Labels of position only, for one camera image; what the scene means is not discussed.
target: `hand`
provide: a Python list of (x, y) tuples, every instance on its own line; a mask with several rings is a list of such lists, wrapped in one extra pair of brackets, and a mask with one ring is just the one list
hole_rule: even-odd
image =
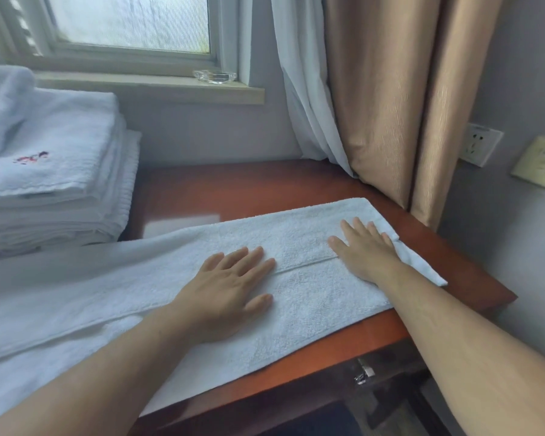
[(379, 234), (373, 222), (363, 226), (358, 217), (353, 219), (353, 227), (342, 220), (341, 229), (349, 246), (335, 236), (327, 242), (352, 274), (381, 286), (395, 273), (401, 261), (388, 234)]
[(244, 247), (227, 256), (214, 254), (177, 294), (171, 304), (190, 322), (196, 343), (230, 337), (270, 307), (269, 293), (249, 299), (275, 266), (274, 259), (260, 263), (263, 254), (260, 246), (251, 252)]

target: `wall socket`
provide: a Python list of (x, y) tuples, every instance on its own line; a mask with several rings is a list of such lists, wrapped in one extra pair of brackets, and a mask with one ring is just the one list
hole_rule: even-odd
[(484, 167), (503, 134), (502, 131), (469, 123), (464, 132), (460, 159)]

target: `window sill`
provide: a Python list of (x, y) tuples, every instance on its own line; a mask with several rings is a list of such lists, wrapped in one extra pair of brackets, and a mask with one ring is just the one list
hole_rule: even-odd
[(264, 89), (235, 81), (208, 84), (189, 77), (36, 71), (38, 87), (112, 92), (120, 99), (152, 97), (187, 104), (264, 104)]

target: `frosted glass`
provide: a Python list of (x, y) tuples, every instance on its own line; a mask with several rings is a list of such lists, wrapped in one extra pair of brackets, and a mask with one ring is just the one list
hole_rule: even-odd
[(60, 39), (210, 53), (207, 0), (49, 0)]

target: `switch plate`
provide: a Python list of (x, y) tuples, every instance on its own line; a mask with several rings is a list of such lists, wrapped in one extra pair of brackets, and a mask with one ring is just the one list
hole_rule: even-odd
[(460, 159), (484, 167), (503, 134), (502, 131), (469, 123), (464, 132)]
[(537, 137), (525, 150), (511, 174), (545, 187), (545, 137)]

